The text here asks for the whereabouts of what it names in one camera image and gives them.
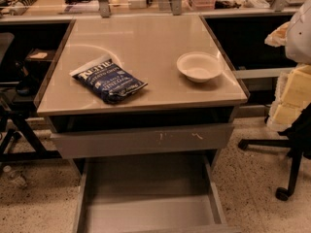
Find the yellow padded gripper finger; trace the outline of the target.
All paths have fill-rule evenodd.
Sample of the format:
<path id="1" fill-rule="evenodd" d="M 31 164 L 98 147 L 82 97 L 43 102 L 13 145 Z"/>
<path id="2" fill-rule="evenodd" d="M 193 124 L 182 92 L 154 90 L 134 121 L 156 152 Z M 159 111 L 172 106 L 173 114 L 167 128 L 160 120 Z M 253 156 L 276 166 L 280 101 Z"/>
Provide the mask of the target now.
<path id="1" fill-rule="evenodd" d="M 265 43 L 285 47 L 286 57 L 297 63 L 290 73 L 282 72 L 277 80 L 267 126 L 284 131 L 311 103 L 311 24 L 286 22 L 270 33 Z"/>

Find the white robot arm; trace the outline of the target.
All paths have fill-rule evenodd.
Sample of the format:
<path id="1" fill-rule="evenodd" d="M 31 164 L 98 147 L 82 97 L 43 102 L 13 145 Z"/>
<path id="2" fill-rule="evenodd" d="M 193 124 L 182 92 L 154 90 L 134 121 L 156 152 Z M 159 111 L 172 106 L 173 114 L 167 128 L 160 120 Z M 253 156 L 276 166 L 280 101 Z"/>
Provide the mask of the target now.
<path id="1" fill-rule="evenodd" d="M 311 0 L 306 0 L 290 21 L 270 33 L 264 42 L 285 47 L 289 60 L 297 63 L 277 80 L 267 125 L 275 131 L 290 128 L 311 103 Z"/>

